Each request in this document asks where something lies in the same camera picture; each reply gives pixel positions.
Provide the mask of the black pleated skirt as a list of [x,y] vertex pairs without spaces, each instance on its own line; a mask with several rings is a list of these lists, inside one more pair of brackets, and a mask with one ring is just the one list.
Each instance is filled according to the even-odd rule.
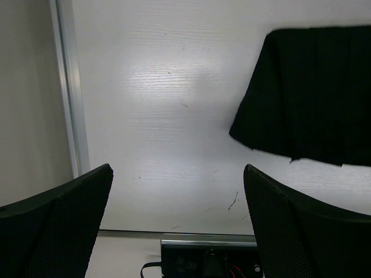
[[292,160],[370,165],[370,27],[269,33],[229,131]]

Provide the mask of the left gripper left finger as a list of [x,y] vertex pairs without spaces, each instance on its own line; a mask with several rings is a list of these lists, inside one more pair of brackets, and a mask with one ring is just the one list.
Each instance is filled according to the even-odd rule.
[[85,277],[113,182],[104,164],[1,207],[1,277]]

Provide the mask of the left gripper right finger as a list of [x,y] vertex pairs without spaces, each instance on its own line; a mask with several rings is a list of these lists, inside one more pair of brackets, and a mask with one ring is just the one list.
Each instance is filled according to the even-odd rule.
[[324,203],[251,164],[245,196],[265,277],[370,277],[370,216]]

